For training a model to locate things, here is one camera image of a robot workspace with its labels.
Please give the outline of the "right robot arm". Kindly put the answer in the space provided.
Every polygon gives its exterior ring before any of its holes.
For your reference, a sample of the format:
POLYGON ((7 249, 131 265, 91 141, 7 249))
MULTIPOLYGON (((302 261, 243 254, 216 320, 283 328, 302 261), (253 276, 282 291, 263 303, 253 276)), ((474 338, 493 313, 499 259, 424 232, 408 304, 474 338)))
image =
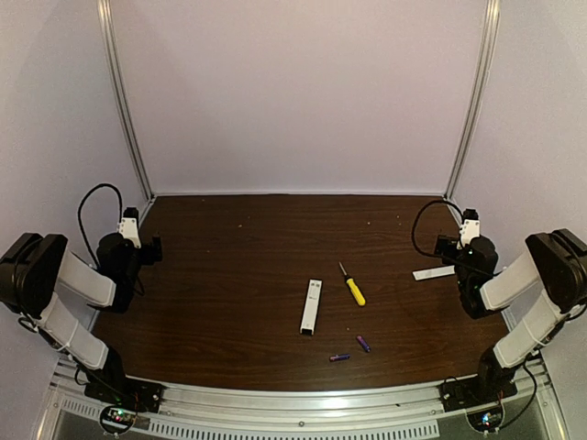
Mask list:
POLYGON ((473 319, 497 314, 528 289, 542 286, 515 328, 483 353, 477 372, 483 389, 511 380, 572 311, 586 304, 586 243, 565 228, 532 234, 525 243, 526 250, 497 273, 498 255, 488 237, 437 237, 433 255, 454 267, 461 305, 473 319))

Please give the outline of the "purple battery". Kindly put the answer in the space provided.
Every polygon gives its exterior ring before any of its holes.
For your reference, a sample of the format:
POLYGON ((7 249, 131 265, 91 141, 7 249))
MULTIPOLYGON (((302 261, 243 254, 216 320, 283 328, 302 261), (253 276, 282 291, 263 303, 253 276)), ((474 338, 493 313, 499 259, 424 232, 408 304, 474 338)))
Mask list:
POLYGON ((350 359, 350 354, 338 354, 329 357, 330 362, 338 362, 350 359))
POLYGON ((371 352, 371 347, 370 345, 366 342, 366 340, 361 336, 361 335, 357 335, 356 339, 358 341, 358 343, 360 344, 361 348, 366 352, 366 353, 370 353, 371 352))

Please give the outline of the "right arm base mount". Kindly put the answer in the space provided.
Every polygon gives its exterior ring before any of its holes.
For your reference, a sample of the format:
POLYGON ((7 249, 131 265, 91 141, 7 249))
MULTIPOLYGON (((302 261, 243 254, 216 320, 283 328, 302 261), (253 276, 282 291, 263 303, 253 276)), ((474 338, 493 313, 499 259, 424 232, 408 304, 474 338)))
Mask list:
POLYGON ((458 379, 450 376, 437 386, 445 413, 465 410, 517 394, 516 385, 509 379, 487 384, 479 376, 458 379))

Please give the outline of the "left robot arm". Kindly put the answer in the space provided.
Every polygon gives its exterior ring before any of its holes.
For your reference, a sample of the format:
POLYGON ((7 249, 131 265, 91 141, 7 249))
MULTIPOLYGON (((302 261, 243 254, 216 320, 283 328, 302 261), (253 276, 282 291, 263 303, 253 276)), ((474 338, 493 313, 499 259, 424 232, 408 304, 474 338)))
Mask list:
POLYGON ((1 257, 1 302, 30 332, 69 355, 90 380, 123 391, 121 356, 94 336, 61 300, 63 287, 96 310, 125 313, 140 283, 140 270, 162 260, 158 236, 147 244, 121 233, 104 236, 93 268, 70 251, 64 235, 23 234, 1 257))

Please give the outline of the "white battery cover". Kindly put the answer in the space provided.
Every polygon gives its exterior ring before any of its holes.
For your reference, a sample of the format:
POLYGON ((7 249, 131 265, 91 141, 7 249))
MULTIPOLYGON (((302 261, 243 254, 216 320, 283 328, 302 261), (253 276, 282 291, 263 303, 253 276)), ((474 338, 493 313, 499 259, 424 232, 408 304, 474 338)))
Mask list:
POLYGON ((421 269, 413 272, 416 281, 425 281, 434 278, 447 277, 455 274, 453 266, 443 266, 431 269, 421 269))

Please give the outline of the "yellow handled screwdriver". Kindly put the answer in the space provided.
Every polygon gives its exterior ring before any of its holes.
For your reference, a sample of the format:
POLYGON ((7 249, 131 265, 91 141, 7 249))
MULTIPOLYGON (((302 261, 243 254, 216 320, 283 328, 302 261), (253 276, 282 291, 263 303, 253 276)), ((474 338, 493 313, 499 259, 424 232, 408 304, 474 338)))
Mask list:
POLYGON ((345 283, 348 286, 348 289, 349 289, 352 297, 354 298, 356 304, 359 307, 365 306, 366 299, 365 299, 363 293, 361 292, 359 286, 357 285, 356 281, 354 281, 354 279, 347 273, 344 265, 341 262, 339 262, 338 265, 341 270, 342 276, 344 277, 345 283))

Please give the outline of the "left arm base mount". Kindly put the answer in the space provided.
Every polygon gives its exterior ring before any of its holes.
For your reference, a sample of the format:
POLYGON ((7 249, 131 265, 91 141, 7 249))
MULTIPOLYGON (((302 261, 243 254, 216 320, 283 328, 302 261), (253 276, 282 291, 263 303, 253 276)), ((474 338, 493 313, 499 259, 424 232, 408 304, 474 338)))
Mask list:
POLYGON ((91 377, 85 384, 84 395, 103 403, 139 413, 157 413, 164 386, 159 383, 126 379, 124 386, 112 386, 91 377))

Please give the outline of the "white remote control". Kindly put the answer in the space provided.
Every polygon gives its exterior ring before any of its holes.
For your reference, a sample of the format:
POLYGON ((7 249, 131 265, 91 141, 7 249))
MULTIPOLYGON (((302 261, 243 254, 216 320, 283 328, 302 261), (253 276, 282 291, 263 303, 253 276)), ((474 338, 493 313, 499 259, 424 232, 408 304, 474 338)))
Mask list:
POLYGON ((321 280, 311 279, 308 282, 305 306, 299 329, 301 335, 312 336, 315 332, 322 285, 323 282, 321 280))

